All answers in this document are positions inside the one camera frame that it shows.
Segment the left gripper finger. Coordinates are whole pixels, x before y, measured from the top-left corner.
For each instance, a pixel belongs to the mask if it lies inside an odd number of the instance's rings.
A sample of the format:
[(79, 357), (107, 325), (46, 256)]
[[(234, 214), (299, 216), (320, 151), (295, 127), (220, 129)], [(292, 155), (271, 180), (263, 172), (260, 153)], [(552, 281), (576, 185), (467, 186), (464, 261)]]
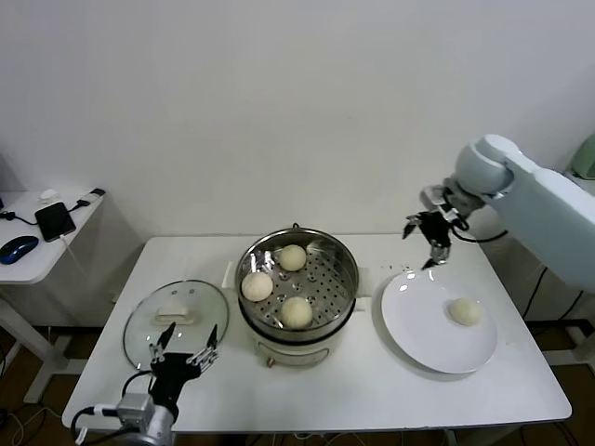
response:
[(157, 342), (150, 344), (151, 364), (163, 362), (165, 360), (165, 349), (175, 331), (175, 323), (171, 322), (169, 326), (161, 332)]
[(192, 367), (199, 369), (208, 369), (212, 366), (218, 358), (218, 326), (215, 324), (210, 335), (205, 343), (205, 346), (200, 351), (192, 354), (186, 363)]

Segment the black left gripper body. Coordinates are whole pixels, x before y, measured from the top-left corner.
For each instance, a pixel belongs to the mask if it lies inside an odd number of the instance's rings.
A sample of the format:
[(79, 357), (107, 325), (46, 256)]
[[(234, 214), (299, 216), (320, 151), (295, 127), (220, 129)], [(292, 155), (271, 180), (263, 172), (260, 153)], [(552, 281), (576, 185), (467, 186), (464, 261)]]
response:
[(201, 376), (201, 366), (187, 360), (188, 353), (165, 353), (163, 359), (152, 360), (154, 383), (150, 390), (156, 405), (176, 405), (185, 384)]

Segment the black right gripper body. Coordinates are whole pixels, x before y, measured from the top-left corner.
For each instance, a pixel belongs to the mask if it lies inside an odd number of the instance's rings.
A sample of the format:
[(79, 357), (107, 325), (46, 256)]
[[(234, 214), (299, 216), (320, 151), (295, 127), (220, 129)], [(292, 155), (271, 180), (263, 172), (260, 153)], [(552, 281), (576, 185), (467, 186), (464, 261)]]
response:
[(439, 212), (420, 212), (418, 227), (431, 246), (446, 248), (451, 246), (450, 226)]

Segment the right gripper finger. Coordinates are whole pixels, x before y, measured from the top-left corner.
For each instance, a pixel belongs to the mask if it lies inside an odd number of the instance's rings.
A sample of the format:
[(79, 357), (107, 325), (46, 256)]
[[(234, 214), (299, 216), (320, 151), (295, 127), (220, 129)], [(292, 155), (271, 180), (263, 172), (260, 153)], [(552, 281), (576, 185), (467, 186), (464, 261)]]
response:
[(444, 265), (450, 256), (450, 247), (440, 244), (430, 246), (430, 258), (422, 266), (423, 269), (431, 269)]
[(422, 214), (414, 214), (406, 218), (406, 224), (403, 228), (402, 235), (403, 240), (410, 236), (413, 233), (413, 231), (423, 223), (422, 217)]

